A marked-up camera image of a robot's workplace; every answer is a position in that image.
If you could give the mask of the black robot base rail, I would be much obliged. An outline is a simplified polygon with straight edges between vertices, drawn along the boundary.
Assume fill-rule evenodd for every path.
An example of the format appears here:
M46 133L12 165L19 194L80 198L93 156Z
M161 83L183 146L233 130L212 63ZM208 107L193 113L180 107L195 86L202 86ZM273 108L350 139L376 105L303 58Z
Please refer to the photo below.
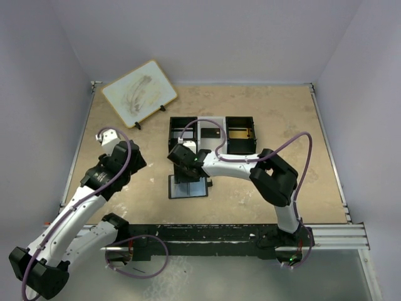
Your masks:
M102 221L117 229L116 242L127 246L133 242L133 260L149 261L152 256L251 256L262 260L285 259L278 248L312 247L315 245L310 227L300 226L291 234L276 224L130 224L114 213Z

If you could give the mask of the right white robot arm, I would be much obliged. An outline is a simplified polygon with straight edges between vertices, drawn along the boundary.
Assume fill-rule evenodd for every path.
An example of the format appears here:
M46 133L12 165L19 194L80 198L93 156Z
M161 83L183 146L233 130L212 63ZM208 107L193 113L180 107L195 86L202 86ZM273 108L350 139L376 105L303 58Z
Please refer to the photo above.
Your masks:
M185 181L202 177L232 177L251 181L262 198L274 206L278 228L297 232L300 221L294 201L298 192L298 172L276 151L263 149L260 154L232 155L201 149L195 153L185 144L177 144L167 156Z

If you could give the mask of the black leather card holder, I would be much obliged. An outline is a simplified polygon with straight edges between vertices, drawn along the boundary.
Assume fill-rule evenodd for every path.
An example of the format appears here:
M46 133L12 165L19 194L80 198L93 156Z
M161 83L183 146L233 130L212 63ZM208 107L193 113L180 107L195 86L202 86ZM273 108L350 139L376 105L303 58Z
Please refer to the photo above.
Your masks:
M209 188L212 187L212 181L205 177L200 178L198 182L175 183L174 175L169 175L169 199L201 198L209 194Z

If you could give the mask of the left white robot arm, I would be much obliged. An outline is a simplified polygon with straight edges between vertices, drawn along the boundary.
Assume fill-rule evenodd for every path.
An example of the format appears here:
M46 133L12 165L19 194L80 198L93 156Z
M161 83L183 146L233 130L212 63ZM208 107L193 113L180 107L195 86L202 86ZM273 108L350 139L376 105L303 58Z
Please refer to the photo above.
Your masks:
M146 166L133 141L102 141L105 151L98 164L86 171L68 205L28 247L15 247L9 261L21 280L21 298L49 300L66 285L73 266L90 253L127 236L129 223L114 213L77 238L86 222Z

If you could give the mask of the black and white tray organizer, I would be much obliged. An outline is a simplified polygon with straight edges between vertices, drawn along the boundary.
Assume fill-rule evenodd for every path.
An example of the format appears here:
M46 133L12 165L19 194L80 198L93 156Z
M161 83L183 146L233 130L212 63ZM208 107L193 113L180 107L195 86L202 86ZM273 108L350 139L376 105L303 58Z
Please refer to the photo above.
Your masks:
M168 150L178 143L180 133L191 121L196 120L183 134L184 140L196 143L196 149L214 151L223 142L222 134L227 140L219 149L221 154L250 155L256 153L257 138L252 117L171 117L169 123Z

